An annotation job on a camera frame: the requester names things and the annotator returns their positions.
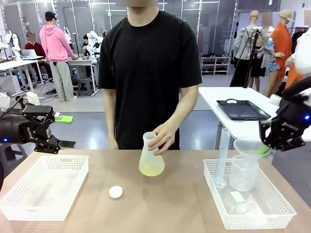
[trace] shoe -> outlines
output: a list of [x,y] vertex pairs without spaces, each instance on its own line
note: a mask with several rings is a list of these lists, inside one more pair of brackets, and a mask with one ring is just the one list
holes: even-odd
[[76,99],[77,99],[77,97],[75,96],[72,100],[68,100],[68,102],[74,101],[74,100],[76,100]]

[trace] laptop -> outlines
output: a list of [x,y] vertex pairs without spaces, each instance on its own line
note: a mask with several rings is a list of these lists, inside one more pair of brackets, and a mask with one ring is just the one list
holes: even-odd
[[21,52],[24,57],[37,57],[35,50],[22,50]]

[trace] shoe rack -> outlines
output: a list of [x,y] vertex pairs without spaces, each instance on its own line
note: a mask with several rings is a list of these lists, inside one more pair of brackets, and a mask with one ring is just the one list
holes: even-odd
[[216,75],[228,74],[230,65],[229,56],[210,56],[201,57],[201,74],[202,75]]

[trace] gray jacket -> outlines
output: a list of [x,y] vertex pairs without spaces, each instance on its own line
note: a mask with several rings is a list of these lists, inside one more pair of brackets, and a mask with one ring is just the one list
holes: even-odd
[[[234,42],[234,56],[238,59],[249,60],[251,56],[251,49],[255,40],[255,32],[254,27],[257,26],[248,26],[246,28],[242,28],[238,35],[237,39]],[[262,28],[259,30],[259,33],[262,39],[267,42],[269,40],[269,35]]]

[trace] orange garment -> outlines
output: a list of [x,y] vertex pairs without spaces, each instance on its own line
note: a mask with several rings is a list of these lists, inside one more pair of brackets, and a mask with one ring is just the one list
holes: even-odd
[[278,79],[282,80],[285,76],[285,62],[292,55],[292,38],[286,26],[281,22],[278,23],[276,29],[271,35],[276,52],[282,52],[285,54],[285,57],[278,57],[276,63],[280,66],[278,73]]
[[295,63],[293,63],[293,65],[290,68],[290,71],[288,73],[288,77],[287,77],[287,82],[286,82],[286,87],[285,88],[288,88],[291,85],[293,85],[294,83],[303,80],[303,78],[304,77],[297,72],[296,65],[295,65]]

